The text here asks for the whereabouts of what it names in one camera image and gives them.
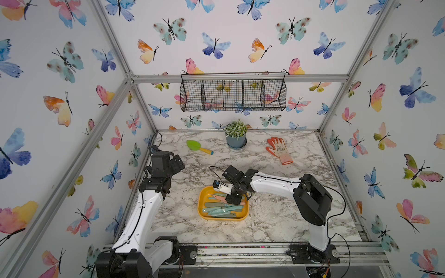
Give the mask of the pink sheathed fruit knife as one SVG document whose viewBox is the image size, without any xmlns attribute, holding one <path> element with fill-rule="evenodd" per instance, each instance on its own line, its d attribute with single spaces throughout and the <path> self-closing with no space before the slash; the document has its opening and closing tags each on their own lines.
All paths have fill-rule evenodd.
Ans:
<svg viewBox="0 0 445 278">
<path fill-rule="evenodd" d="M 229 202 L 226 200 L 226 197 L 219 196 L 219 195 L 212 195 L 212 197 L 213 197 L 214 199 L 216 199 L 216 200 L 219 200 L 219 201 L 225 203 L 225 204 L 229 204 L 229 205 L 232 204 L 232 203 L 229 203 Z M 244 206 L 244 205 L 246 205 L 246 202 L 245 202 L 245 201 L 241 201 L 239 205 Z"/>
</svg>

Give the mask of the yellow plastic storage tray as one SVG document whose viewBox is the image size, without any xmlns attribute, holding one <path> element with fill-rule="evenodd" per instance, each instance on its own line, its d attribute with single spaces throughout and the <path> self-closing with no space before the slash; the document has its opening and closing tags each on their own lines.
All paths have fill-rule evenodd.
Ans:
<svg viewBox="0 0 445 278">
<path fill-rule="evenodd" d="M 227 195 L 207 186 L 201 190 L 198 201 L 198 214 L 205 220 L 242 221 L 249 215 L 249 202 L 243 196 L 241 204 L 226 202 Z"/>
</svg>

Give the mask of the teal ceramic sheathed knife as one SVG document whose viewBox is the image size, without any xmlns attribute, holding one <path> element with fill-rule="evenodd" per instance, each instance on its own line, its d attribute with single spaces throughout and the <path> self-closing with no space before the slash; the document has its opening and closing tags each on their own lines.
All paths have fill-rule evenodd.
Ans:
<svg viewBox="0 0 445 278">
<path fill-rule="evenodd" d="M 236 214 L 236 212 L 241 212 L 243 210 L 243 206 L 229 206 L 229 207 L 211 207 L 203 209 L 204 213 L 207 213 L 211 217 L 227 217 L 232 214 Z"/>
</svg>

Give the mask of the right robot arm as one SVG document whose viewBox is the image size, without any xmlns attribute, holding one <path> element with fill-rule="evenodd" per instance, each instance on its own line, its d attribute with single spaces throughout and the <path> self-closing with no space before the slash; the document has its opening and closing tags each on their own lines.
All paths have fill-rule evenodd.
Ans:
<svg viewBox="0 0 445 278">
<path fill-rule="evenodd" d="M 328 235 L 327 219 L 333 197 L 314 176 L 278 177 L 254 169 L 244 173 L 229 166 L 222 177 L 227 182 L 215 180 L 213 188 L 226 194 L 227 203 L 232 205 L 240 205 L 242 197 L 247 197 L 248 193 L 270 193 L 295 201 L 301 216 L 309 225 L 309 243 L 306 247 L 291 247 L 287 252 L 295 261 L 340 263 L 340 259 L 334 255 L 337 249 L 331 244 Z"/>
</svg>

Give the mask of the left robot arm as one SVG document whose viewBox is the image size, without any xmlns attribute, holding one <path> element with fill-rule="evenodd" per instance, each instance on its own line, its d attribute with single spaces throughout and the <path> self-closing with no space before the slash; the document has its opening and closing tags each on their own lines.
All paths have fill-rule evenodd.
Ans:
<svg viewBox="0 0 445 278">
<path fill-rule="evenodd" d="M 95 269 L 99 278 L 154 278 L 160 266 L 175 264 L 180 249 L 175 236 L 160 236 L 146 250 L 147 236 L 154 218 L 170 193 L 172 177 L 185 169 L 179 155 L 157 150 L 151 154 L 138 190 L 136 206 L 119 239 L 97 257 Z"/>
</svg>

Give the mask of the green toy garden trowel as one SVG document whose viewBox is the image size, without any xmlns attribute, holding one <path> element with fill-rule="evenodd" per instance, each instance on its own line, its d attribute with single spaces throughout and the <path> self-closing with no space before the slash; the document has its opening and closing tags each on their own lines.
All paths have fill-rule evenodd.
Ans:
<svg viewBox="0 0 445 278">
<path fill-rule="evenodd" d="M 188 147 L 190 150 L 192 150 L 192 151 L 202 151 L 202 152 L 204 152 L 204 153 L 206 153 L 206 154 L 209 154 L 209 155 L 213 155 L 213 154 L 214 154 L 213 151 L 201 147 L 200 142 L 197 142 L 197 141 L 195 141 L 195 140 L 187 140 L 186 144 L 187 144 L 187 147 Z"/>
</svg>

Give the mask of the potted green plant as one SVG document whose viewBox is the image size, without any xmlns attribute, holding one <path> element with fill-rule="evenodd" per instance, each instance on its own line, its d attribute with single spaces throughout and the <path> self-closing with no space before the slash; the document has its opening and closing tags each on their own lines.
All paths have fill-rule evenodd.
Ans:
<svg viewBox="0 0 445 278">
<path fill-rule="evenodd" d="M 247 125 L 240 119 L 229 123 L 225 128 L 226 142 L 232 149 L 241 149 L 246 145 Z"/>
</svg>

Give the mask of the red and pink glove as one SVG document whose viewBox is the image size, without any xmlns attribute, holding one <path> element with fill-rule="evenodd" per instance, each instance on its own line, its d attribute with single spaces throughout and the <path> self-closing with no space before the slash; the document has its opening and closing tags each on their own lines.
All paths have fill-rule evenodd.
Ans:
<svg viewBox="0 0 445 278">
<path fill-rule="evenodd" d="M 290 156 L 288 149 L 285 144 L 285 140 L 279 137 L 271 137 L 267 140 L 269 146 L 266 147 L 266 150 L 280 159 L 282 165 L 289 165 L 293 163 L 293 159 Z"/>
</svg>

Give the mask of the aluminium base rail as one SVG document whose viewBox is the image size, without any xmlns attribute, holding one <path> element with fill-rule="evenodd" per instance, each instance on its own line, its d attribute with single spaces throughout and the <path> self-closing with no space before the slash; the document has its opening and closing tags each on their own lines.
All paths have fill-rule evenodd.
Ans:
<svg viewBox="0 0 445 278">
<path fill-rule="evenodd" d="M 126 261 L 149 263 L 158 268 L 230 268 L 267 266 L 388 266 L 382 247 L 375 242 L 333 242 L 326 251 L 300 243 L 202 243 L 148 244 L 141 255 L 134 251 L 109 254 L 110 265 Z"/>
</svg>

